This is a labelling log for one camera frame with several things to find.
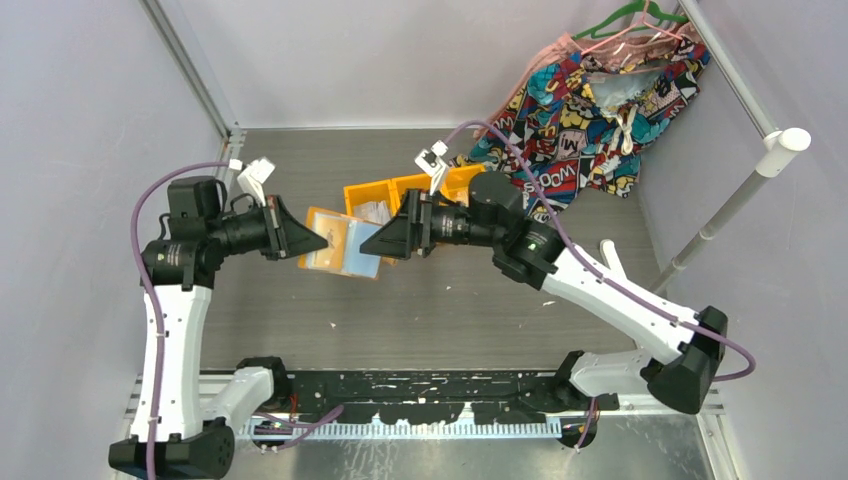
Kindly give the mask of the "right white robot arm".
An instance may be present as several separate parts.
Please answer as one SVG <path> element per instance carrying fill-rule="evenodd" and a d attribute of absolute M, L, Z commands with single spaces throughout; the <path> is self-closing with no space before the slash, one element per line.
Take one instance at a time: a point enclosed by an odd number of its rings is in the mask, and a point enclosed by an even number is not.
<path fill-rule="evenodd" d="M 521 192 L 496 172 L 472 178 L 466 206 L 407 191 L 395 216 L 360 250 L 407 260 L 441 243 L 491 248 L 506 277 L 582 307 L 635 342 L 636 349 L 613 354 L 571 352 L 554 386 L 565 409 L 580 410 L 604 395 L 650 394 L 677 412 L 700 412 L 724 358 L 719 339 L 728 318 L 721 310 L 670 302 L 566 245 L 553 226 L 524 215 Z"/>

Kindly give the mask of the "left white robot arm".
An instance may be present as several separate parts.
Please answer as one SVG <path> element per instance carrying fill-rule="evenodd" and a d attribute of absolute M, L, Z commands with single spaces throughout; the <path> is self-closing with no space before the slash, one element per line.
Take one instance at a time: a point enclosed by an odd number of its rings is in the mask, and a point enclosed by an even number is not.
<path fill-rule="evenodd" d="M 210 401 L 200 396 L 206 315 L 226 258 L 257 252 L 268 260 L 296 258 L 327 247 L 297 221 L 277 195 L 242 213 L 226 212 L 221 181 L 172 181 L 159 238 L 137 248 L 147 338 L 138 410 L 129 437 L 109 447 L 109 465 L 139 479 L 221 479 L 236 439 L 261 407 L 285 409 L 291 382 L 281 358 L 242 360 Z"/>

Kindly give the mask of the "yellow card holder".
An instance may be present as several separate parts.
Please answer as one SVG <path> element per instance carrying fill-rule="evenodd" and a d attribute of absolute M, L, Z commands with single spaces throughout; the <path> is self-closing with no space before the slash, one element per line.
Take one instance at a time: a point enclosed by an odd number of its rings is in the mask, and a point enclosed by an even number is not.
<path fill-rule="evenodd" d="M 298 267 L 329 274 L 376 280 L 381 257 L 360 252 L 362 243 L 381 226 L 339 212 L 310 207 L 306 226 L 323 237 L 328 246 L 302 255 Z"/>

